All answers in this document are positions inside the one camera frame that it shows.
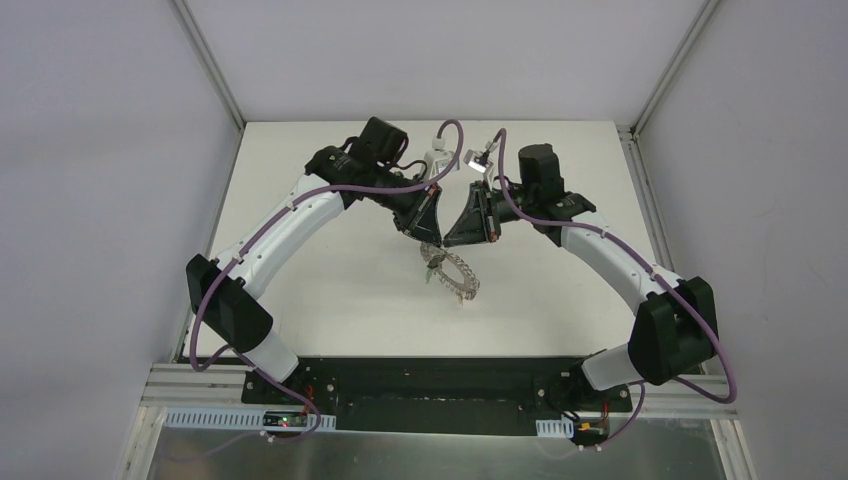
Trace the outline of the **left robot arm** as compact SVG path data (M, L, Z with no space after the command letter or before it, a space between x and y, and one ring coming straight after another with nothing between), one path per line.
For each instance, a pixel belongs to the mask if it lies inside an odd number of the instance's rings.
M186 265L191 310L235 353L267 376L266 389L281 404L297 402L305 378L299 358L274 329L259 303L283 265L321 227L355 202L369 199L389 210L396 229L420 242L442 241L437 179L393 172L408 145L401 129L377 117L341 146L318 150L292 191L257 227L214 259L195 255Z

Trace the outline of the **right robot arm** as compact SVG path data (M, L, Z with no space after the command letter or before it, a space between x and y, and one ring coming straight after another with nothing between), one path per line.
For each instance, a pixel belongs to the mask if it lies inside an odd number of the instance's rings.
M470 185L464 211L443 244L492 243L503 224L530 216L539 233L584 261L625 301L635 315L628 341L571 370L567 393L572 404L590 410L612 387L639 381L662 385L713 358L718 332L710 285L634 259L613 240L595 206L566 190L551 145L525 146L518 159L521 180L509 183L506 191L487 181Z

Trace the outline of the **metal disc with keyrings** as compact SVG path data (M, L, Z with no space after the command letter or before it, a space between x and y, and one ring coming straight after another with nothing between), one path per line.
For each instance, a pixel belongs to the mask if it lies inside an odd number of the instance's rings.
M480 281L472 268L459 255L424 242L419 245L419 253L424 262L424 280L427 263L436 258L440 261L440 266L435 270L429 283L441 284L457 297L460 304L477 297Z

